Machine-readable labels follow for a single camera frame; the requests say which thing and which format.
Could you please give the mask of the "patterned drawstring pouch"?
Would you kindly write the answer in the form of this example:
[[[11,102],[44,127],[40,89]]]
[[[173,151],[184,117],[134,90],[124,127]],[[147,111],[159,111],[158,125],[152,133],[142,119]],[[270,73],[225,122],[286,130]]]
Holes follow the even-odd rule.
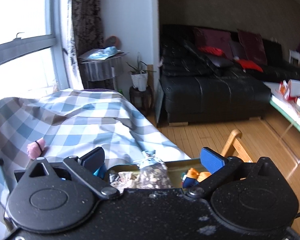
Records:
[[[155,151],[143,151],[142,154],[143,158],[136,161],[139,168],[139,188],[171,189],[166,164],[156,156]]]

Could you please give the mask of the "navy orange soft toy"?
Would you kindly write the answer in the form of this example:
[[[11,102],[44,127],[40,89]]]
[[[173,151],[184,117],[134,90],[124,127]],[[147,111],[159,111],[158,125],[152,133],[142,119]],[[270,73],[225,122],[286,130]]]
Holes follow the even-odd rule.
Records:
[[[198,172],[195,168],[190,168],[182,178],[182,188],[189,189],[199,183],[201,183],[203,180],[211,176],[210,172],[204,171],[204,172]]]

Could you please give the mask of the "beige fuzzy cloth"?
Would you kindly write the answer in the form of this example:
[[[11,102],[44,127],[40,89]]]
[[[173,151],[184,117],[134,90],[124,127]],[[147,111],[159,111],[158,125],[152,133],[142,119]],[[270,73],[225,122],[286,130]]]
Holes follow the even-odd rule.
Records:
[[[118,190],[135,189],[139,183],[140,175],[133,172],[118,172],[109,174],[110,185]]]

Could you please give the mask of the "wooden chair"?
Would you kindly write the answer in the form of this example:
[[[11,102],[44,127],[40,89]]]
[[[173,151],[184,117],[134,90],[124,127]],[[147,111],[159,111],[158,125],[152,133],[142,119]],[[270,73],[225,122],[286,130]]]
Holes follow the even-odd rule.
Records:
[[[235,156],[242,159],[245,163],[253,163],[251,152],[241,139],[242,132],[239,129],[233,129],[221,151],[225,158]]]

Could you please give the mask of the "teal rimmed tray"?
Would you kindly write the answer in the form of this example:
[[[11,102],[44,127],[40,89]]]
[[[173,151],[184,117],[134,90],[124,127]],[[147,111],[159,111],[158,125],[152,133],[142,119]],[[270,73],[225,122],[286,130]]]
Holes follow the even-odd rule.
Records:
[[[190,169],[194,168],[198,172],[205,172],[207,169],[201,164],[200,159],[188,159],[179,161],[167,161],[167,172],[172,186],[181,188],[183,175]],[[139,167],[136,164],[120,164],[108,169],[104,175],[104,181],[109,182],[109,175],[118,172],[133,172],[139,174]]]

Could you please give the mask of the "checkered bed cover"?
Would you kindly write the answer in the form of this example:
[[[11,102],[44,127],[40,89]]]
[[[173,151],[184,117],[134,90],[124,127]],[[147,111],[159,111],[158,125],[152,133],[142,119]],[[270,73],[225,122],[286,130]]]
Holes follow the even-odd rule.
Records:
[[[31,164],[27,146],[45,140],[43,155],[59,162],[81,157],[101,147],[105,166],[131,164],[143,151],[154,151],[163,161],[187,159],[124,96],[112,90],[66,89],[41,99],[0,100],[0,239],[8,234],[4,209],[16,186],[15,170]]]

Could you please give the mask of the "pink rolled cloth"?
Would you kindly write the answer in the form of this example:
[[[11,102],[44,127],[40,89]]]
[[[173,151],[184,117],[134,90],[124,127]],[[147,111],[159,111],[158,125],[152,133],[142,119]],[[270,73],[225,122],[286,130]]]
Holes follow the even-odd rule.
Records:
[[[45,140],[40,138],[27,145],[28,157],[32,160],[37,159],[42,155],[45,149]]]

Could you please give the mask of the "dark round stool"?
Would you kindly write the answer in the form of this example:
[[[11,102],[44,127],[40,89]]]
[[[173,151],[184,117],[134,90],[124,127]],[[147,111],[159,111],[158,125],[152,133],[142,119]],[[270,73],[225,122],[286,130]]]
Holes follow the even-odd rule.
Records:
[[[129,97],[131,104],[148,116],[154,106],[154,95],[151,86],[147,86],[146,90],[141,92],[133,86],[129,89]]]

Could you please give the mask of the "green glass coffee table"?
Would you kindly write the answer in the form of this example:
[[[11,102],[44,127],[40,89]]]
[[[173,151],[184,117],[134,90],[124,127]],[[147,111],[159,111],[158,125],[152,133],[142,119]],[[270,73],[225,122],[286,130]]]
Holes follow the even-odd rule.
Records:
[[[285,144],[296,163],[300,164],[300,109],[294,102],[285,101],[279,93],[279,84],[266,82],[271,90],[271,108],[264,119]]]

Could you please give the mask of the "black leather sofa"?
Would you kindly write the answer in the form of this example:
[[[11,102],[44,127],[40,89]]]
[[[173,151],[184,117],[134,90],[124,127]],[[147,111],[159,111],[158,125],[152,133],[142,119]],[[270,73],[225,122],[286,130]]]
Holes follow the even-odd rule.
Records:
[[[300,81],[300,67],[283,58],[280,43],[262,40],[267,64],[257,64],[261,73],[236,62],[248,60],[237,31],[161,25],[159,119],[173,124],[264,116],[271,98],[265,83]]]

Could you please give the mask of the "grey draped side table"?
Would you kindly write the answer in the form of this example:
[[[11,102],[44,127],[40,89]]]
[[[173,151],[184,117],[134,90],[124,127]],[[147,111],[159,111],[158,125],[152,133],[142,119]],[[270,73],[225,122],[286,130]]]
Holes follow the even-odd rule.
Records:
[[[90,56],[96,52],[97,49],[94,49],[79,57],[79,70],[83,87],[92,89],[96,82],[110,80],[113,89],[117,90],[117,77],[124,72],[123,61],[127,53],[119,51],[116,55],[100,59]]]

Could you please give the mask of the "white potted plant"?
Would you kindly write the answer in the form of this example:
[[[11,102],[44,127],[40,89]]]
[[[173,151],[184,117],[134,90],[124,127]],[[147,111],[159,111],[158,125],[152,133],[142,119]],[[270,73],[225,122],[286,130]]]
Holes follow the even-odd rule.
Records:
[[[126,64],[130,67],[130,77],[132,79],[133,88],[137,89],[140,92],[145,92],[148,87],[148,75],[149,73],[153,74],[155,70],[142,61],[141,53],[138,52],[136,58],[136,65],[133,66],[129,62]]]

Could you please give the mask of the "red cushion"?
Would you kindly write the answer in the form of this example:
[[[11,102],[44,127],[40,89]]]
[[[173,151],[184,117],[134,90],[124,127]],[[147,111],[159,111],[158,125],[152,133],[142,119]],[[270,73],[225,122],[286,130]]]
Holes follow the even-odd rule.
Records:
[[[236,62],[244,69],[244,70],[255,70],[258,72],[263,72],[263,69],[250,60],[238,59]]]

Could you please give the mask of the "dark red pillow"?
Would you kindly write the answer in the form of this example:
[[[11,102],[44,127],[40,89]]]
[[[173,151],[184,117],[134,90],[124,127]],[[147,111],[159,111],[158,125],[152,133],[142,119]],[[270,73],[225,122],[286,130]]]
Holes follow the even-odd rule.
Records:
[[[260,34],[251,33],[238,29],[238,36],[248,60],[256,64],[267,64],[267,57]]]

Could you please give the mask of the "patterned curtain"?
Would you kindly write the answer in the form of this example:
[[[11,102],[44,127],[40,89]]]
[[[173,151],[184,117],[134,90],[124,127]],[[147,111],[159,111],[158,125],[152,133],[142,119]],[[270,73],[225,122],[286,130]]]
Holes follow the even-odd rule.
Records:
[[[101,0],[71,0],[72,27],[76,54],[103,46]]]

